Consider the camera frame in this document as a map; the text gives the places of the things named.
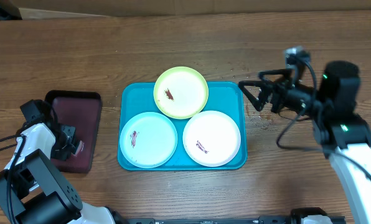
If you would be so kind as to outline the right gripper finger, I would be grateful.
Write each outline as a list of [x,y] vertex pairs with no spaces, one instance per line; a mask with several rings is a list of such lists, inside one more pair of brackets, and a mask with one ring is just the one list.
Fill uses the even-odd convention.
[[[257,111],[263,109],[266,104],[266,84],[264,81],[244,80],[238,83],[238,87]],[[253,87],[259,89],[257,96],[251,92]]]
[[282,82],[283,80],[289,80],[293,70],[290,68],[283,68],[277,70],[265,70],[258,72],[258,78],[262,81],[269,81],[266,76],[269,75],[279,75],[279,78],[276,82]]

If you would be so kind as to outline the pink and green sponge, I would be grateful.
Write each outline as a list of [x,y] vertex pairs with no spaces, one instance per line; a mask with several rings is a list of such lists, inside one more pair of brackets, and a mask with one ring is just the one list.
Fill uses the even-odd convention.
[[83,150],[83,145],[84,145],[84,142],[83,141],[79,141],[79,144],[77,146],[77,150],[75,151],[74,156],[77,156],[78,153],[80,153]]

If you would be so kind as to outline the yellow-green plate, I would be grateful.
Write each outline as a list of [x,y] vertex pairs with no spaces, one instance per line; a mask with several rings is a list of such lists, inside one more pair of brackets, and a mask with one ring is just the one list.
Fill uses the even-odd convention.
[[205,78],[190,67],[172,67],[155,82],[153,97],[158,109],[174,119],[188,119],[207,104],[209,88]]

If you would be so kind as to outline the light blue plate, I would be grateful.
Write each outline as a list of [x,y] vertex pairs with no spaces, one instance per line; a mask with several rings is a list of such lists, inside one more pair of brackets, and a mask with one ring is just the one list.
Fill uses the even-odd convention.
[[119,137],[119,147],[119,152],[131,165],[142,169],[159,167],[176,150],[176,127],[163,114],[137,114],[124,125]]

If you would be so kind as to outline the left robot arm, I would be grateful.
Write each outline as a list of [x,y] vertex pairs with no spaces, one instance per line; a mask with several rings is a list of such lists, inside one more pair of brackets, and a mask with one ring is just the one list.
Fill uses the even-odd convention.
[[127,223],[108,207],[81,200],[78,192],[51,159],[67,159],[80,142],[75,128],[61,125],[46,101],[30,100],[21,106],[26,119],[13,138],[16,150],[0,171],[0,208],[10,223]]

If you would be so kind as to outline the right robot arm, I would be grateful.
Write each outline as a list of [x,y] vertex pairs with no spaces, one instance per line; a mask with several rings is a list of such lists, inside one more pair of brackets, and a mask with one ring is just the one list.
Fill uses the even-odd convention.
[[326,64],[322,81],[311,65],[311,55],[302,47],[284,51],[285,68],[258,73],[257,81],[244,80],[239,89],[257,111],[270,103],[271,112],[294,111],[276,144],[290,151],[312,151],[311,147],[285,146],[284,134],[298,121],[310,120],[322,153],[335,170],[356,223],[371,223],[371,130],[355,112],[360,88],[359,68],[335,60]]

